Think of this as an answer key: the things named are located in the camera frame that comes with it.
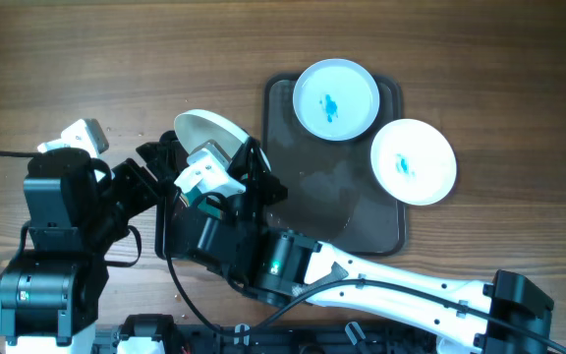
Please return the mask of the white plate front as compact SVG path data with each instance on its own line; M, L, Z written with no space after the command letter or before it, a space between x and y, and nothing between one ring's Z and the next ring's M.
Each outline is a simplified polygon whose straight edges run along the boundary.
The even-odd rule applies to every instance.
M204 109L192 109L174 120L178 142L187 152L187 164L195 165L202 159L200 153L207 144L214 146L211 155L227 170L240 147L250 135L231 120Z

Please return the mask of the white plate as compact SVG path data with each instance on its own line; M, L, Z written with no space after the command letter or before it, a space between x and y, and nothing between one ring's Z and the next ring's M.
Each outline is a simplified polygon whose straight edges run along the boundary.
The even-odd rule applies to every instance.
M187 152L187 164L195 165L202 159L200 153L207 144L214 146L211 155L227 170L240 147L250 135L231 120L204 109L192 109L174 120L178 142Z
M457 179L457 159L447 139L420 120L399 119L383 126L370 147L370 166L379 185L412 206L436 204Z

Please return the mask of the green and yellow sponge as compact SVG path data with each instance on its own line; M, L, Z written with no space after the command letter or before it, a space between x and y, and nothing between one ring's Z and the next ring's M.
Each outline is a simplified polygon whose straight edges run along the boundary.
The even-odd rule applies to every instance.
M221 218L226 211L226 206L223 204L223 195L217 192L206 192L204 197L201 196L202 192L198 188L193 188L187 193L181 195L181 199L186 207L193 204L204 213L211 216Z

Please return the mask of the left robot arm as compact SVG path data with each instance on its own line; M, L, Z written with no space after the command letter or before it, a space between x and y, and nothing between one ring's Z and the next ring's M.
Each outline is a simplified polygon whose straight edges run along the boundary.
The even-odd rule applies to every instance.
M110 247L138 236L131 218L158 205L178 169L169 147L137 149L109 167L78 147L41 152L28 163L24 194L30 215L21 245L0 274L0 335L8 353L88 353Z

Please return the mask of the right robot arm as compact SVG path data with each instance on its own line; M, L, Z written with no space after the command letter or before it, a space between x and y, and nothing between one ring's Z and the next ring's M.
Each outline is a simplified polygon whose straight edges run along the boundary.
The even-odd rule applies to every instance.
M222 168L241 192L205 192L168 209L160 240L168 263L187 260L221 276L281 317L302 303L371 313L434 334L457 353L544 353L553 348L552 299L525 276L499 270L490 282L434 278L373 263L290 229L263 210L285 199L255 139Z

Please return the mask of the small black water tray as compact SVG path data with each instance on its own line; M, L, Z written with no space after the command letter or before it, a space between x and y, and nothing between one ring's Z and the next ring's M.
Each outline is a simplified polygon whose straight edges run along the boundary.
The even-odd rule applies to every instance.
M196 204L185 206L183 193L178 188L173 198L163 201L160 250L165 259L226 265L253 255L263 237L264 221L240 220L231 211L229 197L224 196L223 216L211 216Z

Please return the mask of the large dark serving tray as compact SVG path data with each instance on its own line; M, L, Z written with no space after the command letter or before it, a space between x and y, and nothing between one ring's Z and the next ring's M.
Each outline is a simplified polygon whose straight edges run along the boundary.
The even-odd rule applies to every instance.
M408 236L405 205L377 182L370 165L374 136L402 116L402 91L386 76L375 76L378 115L360 136L346 142L315 137L298 121L292 104L297 73L272 77L265 85L261 147L273 174L287 187L285 201L270 206L267 221L343 251L387 257Z

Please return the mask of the light blue plate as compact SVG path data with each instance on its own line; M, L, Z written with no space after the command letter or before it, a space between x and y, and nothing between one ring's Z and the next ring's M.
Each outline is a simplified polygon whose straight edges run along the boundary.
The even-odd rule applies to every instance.
M312 135L343 142L364 133L380 106L372 75L347 59L325 59L309 66L297 79L292 102L300 124Z

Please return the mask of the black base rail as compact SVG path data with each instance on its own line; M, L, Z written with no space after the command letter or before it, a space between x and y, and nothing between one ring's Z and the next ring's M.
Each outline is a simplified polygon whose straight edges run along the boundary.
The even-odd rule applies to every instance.
M93 353L434 353L436 336L391 321L272 326L244 338L221 336L203 324L171 324L169 315L131 315L101 327Z

